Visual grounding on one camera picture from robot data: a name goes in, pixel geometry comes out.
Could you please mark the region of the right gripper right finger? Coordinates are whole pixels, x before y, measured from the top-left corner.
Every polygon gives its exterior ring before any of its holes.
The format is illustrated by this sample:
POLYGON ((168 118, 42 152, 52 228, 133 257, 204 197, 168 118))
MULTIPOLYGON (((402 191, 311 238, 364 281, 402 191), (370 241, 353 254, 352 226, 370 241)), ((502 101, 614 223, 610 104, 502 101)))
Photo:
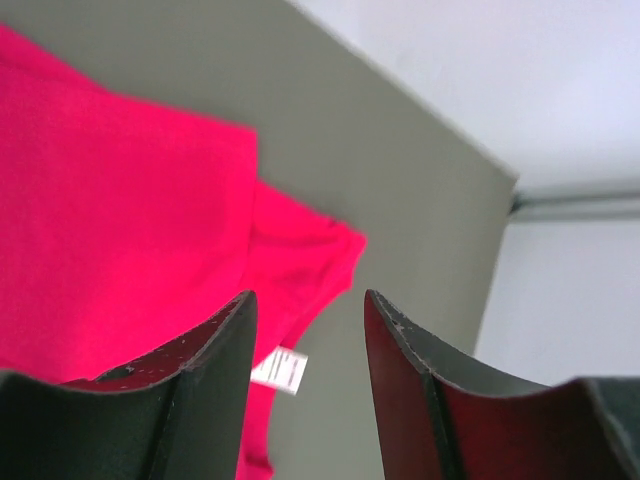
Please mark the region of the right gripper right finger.
POLYGON ((381 293, 364 329, 388 479, 635 479, 639 381, 544 386, 451 346, 381 293))

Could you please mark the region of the red t shirt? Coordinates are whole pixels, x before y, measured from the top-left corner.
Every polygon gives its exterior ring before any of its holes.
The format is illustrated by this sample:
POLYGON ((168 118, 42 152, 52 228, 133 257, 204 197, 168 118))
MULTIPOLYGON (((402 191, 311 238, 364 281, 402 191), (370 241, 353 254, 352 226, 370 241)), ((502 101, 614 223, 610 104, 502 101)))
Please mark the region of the red t shirt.
POLYGON ((239 294, 257 324, 236 474, 269 479, 295 347, 365 237, 263 182, 241 125, 106 90, 1 30, 1 374, 94 380, 239 294))

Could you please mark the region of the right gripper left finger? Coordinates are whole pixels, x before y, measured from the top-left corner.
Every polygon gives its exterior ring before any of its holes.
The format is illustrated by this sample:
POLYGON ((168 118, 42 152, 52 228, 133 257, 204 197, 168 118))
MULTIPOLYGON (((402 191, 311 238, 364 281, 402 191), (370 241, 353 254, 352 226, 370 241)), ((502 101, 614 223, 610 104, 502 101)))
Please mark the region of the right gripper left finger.
POLYGON ((239 294, 208 320, 94 380, 1 374, 5 479, 231 479, 257 324, 239 294))

